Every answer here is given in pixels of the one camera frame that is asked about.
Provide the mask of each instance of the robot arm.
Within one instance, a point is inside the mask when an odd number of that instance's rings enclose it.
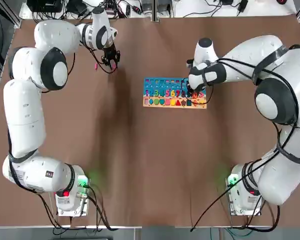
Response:
[[[268,35],[239,44],[223,58],[216,59],[216,56],[211,40],[198,42],[194,60],[187,61],[192,67],[188,76],[189,88],[199,91],[219,83],[252,80],[257,85],[254,99],[258,111],[266,119],[282,125],[278,139],[281,145],[293,130],[284,146],[285,153],[276,145],[260,161],[239,164],[232,169],[228,181],[235,182],[271,158],[230,190],[231,214],[251,215],[259,196],[269,203],[282,205],[300,183],[300,48],[288,50],[279,38]],[[260,67],[256,79],[254,75]],[[261,72],[262,69],[273,74]]]
[[[35,47],[18,47],[8,60],[8,81],[3,89],[8,126],[9,153],[2,173],[26,189],[55,192],[61,216],[84,216],[88,210],[88,179],[81,167],[41,156],[38,148],[46,138],[41,103],[42,89],[61,90],[68,80],[66,54],[75,53],[82,42],[90,49],[104,50],[104,63],[118,67],[120,52],[106,12],[96,7],[93,23],[74,26],[61,20],[38,23],[34,30]]]
[[[255,37],[233,48],[223,59],[239,60],[256,66],[282,45],[281,40],[273,35]],[[193,90],[213,84],[251,80],[228,65],[216,62],[217,60],[212,40],[209,38],[199,40],[196,44],[194,59],[187,61],[188,67],[191,67],[188,81]],[[267,68],[273,69],[281,63],[282,61],[278,59]],[[252,76],[254,71],[253,68],[238,63],[227,62],[226,64],[249,76]]]

